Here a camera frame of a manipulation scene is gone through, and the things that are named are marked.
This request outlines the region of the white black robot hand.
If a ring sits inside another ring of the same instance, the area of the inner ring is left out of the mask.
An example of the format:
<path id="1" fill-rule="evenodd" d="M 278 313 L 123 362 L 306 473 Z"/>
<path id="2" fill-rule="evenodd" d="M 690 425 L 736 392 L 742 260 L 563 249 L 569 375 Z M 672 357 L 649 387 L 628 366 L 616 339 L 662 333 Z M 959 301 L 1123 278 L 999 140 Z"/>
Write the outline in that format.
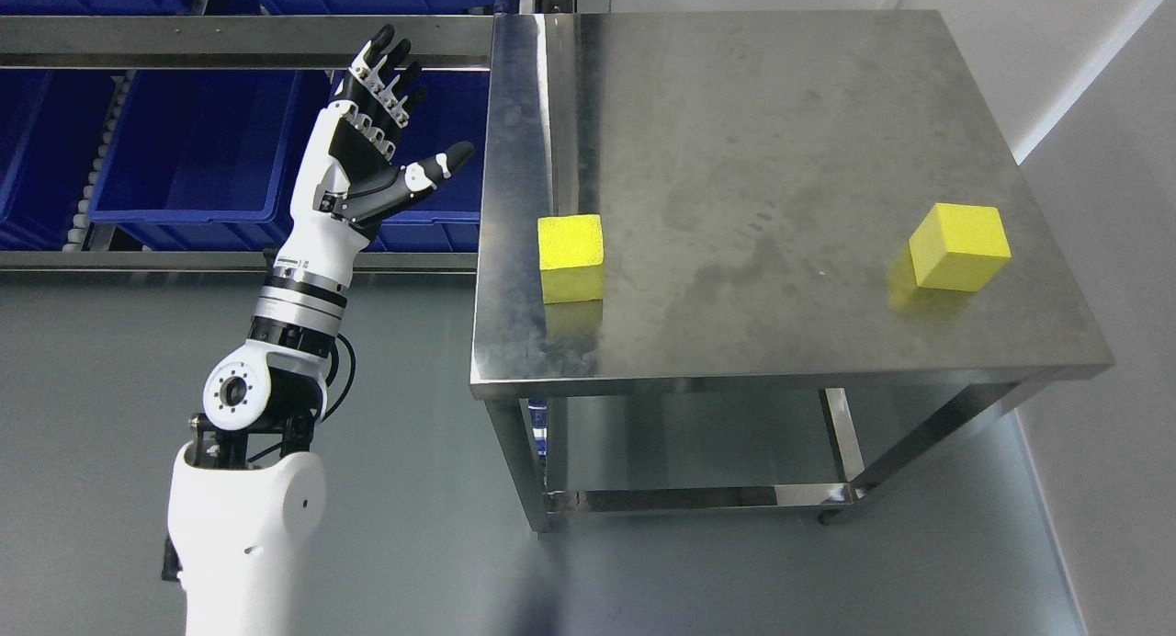
<path id="1" fill-rule="evenodd" d="M 394 39 L 386 24 L 358 51 L 312 125 L 290 195 L 289 252 L 367 249 L 386 219 L 425 203 L 476 153 L 463 141 L 410 165 L 390 163 L 427 96 L 425 85 L 409 92 L 423 66 L 396 71 L 412 43 Z"/>

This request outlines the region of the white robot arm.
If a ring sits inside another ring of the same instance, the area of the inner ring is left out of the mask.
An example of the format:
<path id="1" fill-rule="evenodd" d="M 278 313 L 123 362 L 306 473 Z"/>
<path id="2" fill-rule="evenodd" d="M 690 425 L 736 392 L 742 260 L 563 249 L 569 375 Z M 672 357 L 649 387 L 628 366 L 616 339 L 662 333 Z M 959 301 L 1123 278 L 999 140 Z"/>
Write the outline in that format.
<path id="1" fill-rule="evenodd" d="M 385 25 L 358 51 L 310 138 L 290 192 L 290 235 L 267 275 L 243 343 L 215 364 L 172 469 L 165 581 L 186 596 L 188 635 L 289 635 L 305 550 L 326 507 L 316 426 L 358 255 L 386 219 L 425 203 L 475 154 L 453 143 L 395 165 L 425 98 L 408 39 Z"/>

